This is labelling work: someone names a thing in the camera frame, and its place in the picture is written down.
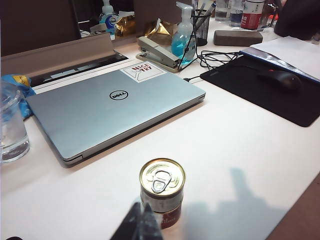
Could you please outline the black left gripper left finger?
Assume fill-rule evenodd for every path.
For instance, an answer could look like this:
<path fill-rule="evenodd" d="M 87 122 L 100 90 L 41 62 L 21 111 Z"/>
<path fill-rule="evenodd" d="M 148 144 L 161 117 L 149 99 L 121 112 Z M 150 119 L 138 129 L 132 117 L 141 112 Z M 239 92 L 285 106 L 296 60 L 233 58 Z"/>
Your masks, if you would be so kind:
<path fill-rule="evenodd" d="M 139 240 L 141 220 L 142 220 L 141 204 L 139 202 L 135 202 L 110 239 L 111 240 Z"/>

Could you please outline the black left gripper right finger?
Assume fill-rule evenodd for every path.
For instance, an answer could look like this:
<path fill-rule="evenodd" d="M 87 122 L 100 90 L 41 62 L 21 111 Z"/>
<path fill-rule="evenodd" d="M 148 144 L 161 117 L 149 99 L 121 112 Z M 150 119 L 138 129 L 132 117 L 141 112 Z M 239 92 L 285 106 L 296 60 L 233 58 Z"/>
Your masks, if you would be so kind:
<path fill-rule="evenodd" d="M 137 231 L 138 240 L 162 240 L 163 235 L 149 203 L 144 206 Z"/>

